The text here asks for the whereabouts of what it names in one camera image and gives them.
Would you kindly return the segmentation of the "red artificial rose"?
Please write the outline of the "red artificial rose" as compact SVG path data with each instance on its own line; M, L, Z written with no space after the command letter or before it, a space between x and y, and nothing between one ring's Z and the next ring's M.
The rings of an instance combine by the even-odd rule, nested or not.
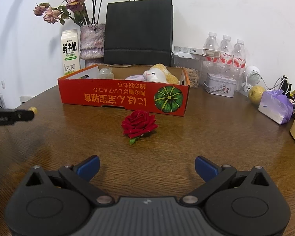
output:
M129 143L132 145L139 138L157 129L158 125L155 115L137 110L122 121L121 127L123 128L123 135L129 137Z

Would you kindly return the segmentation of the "iridescent translucent shower cap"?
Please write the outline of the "iridescent translucent shower cap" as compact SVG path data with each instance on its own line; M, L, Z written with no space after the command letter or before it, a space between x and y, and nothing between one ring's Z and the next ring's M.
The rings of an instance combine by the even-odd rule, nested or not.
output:
M99 71L99 79L114 79L114 73L111 68L102 68Z

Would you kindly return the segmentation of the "purple fluffy headband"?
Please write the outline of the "purple fluffy headband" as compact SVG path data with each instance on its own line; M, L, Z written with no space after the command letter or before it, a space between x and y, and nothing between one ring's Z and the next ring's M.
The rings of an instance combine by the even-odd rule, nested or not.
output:
M136 80L136 81L145 81L145 78L143 75L133 75L126 78L126 80Z

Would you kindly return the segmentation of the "yellow white plush toy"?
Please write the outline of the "yellow white plush toy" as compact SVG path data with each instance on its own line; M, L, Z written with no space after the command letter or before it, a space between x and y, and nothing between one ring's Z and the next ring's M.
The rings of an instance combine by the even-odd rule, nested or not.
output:
M163 64L153 65L149 70L143 73L146 82L158 82L166 84L179 84L176 76L171 74Z

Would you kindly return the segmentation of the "small grey tin box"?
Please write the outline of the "small grey tin box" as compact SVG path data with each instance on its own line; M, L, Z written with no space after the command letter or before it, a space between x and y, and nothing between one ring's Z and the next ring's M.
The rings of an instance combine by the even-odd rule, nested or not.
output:
M205 90L209 94L228 98L234 97L236 86L237 81L235 79L217 74L208 73L204 81Z

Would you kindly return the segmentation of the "purple tissue pack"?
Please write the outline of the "purple tissue pack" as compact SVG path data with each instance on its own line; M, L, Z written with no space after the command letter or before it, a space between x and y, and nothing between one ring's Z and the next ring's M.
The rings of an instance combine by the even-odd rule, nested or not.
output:
M262 94L258 111L282 125L290 121L293 114L293 104L281 89L265 91Z

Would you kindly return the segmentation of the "white round charger device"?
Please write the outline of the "white round charger device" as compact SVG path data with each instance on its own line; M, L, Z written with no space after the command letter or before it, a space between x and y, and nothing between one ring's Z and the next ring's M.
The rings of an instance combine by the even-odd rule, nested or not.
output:
M261 84L266 90L269 90L261 76L260 69L253 65L246 67L243 76L241 77L239 92L248 97L250 89L258 84Z

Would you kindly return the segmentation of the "left plastic water bottle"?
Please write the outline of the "left plastic water bottle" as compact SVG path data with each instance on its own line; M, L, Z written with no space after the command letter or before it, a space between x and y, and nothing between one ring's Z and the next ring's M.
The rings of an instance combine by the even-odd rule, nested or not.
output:
M218 66L218 43L216 40L216 33L209 32L208 37L204 43L204 60L202 62L201 77L203 80L207 79L208 73L215 73Z

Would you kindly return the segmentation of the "plastic water bottle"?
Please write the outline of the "plastic water bottle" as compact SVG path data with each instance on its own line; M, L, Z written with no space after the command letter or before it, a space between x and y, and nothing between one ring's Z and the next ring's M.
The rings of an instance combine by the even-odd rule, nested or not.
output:
M241 78L246 67L246 51L244 44L245 42L243 40L237 39L237 42L232 51L232 65L234 78L236 80L239 80Z
M207 79L208 73L215 73L218 66L218 43L216 40L216 33L209 32L208 37L204 43L204 60L202 62L201 77L203 80Z
M231 45L231 37L228 35L224 35L223 39L219 45L218 50L219 59L218 65L220 69L220 74L225 76L230 76L233 62L233 54L232 54L232 45Z

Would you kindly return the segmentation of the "clear jar of seeds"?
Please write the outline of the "clear jar of seeds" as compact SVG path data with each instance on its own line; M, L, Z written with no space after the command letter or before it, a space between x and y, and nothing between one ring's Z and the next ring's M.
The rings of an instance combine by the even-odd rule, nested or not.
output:
M184 68L188 73L191 87L194 89L199 87L201 71L200 60L191 58L181 58L178 55L173 55L172 65L174 67Z

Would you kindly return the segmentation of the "middle plastic water bottle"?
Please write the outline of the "middle plastic water bottle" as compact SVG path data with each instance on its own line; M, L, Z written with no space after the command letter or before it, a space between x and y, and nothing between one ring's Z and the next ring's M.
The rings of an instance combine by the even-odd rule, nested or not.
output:
M220 74L225 76L230 76L233 62L233 54L232 54L232 45L231 45L231 37L228 35L224 35L223 39L219 45L218 50L219 59L218 65L220 69Z

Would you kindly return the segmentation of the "purple mottled ceramic vase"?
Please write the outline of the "purple mottled ceramic vase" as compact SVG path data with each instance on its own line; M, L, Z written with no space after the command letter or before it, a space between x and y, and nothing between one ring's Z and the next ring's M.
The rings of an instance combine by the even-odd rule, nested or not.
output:
M91 24L80 27L80 59L85 68L104 61L105 24Z

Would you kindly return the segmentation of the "right plastic water bottle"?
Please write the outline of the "right plastic water bottle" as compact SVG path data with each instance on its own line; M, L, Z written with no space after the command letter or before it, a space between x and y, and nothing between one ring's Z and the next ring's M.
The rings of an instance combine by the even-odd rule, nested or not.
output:
M239 80L241 78L246 67L246 51L244 44L245 42L243 40L237 39L237 42L232 51L232 65L234 78L236 80Z

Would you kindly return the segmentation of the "white long carton box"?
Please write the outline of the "white long carton box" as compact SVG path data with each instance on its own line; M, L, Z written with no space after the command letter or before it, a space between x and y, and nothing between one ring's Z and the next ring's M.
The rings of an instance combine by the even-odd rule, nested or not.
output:
M201 60L204 57L219 58L222 51L212 50L208 48L190 48L175 46L172 51L172 55L176 55L179 58L197 59Z

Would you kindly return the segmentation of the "black paper shopping bag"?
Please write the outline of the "black paper shopping bag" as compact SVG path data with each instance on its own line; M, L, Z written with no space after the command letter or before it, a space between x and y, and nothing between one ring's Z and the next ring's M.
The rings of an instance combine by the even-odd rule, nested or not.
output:
M171 65L172 0L109 3L106 11L104 63Z

